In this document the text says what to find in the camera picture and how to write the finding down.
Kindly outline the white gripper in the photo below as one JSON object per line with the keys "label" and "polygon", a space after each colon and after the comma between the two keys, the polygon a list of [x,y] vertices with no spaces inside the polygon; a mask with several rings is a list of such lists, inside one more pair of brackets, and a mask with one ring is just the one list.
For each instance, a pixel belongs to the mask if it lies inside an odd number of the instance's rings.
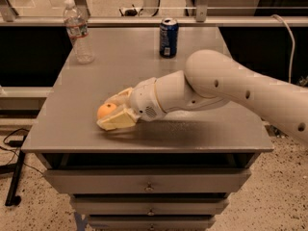
{"label": "white gripper", "polygon": [[155,84],[157,79],[150,78],[138,83],[133,89],[128,88],[109,97],[106,103],[113,103],[117,108],[109,115],[97,119],[97,125],[106,130],[133,127],[138,119],[153,121],[163,118],[166,113],[162,110],[156,96]]}

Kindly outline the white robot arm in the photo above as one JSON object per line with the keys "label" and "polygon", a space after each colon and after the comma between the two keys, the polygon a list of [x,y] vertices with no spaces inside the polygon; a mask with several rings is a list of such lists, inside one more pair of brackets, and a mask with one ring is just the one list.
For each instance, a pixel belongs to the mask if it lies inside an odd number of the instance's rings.
{"label": "white robot arm", "polygon": [[209,110],[233,101],[283,133],[308,142],[308,89],[254,72],[214,50],[192,53],[183,70],[150,78],[108,98],[97,111],[105,131],[175,111]]}

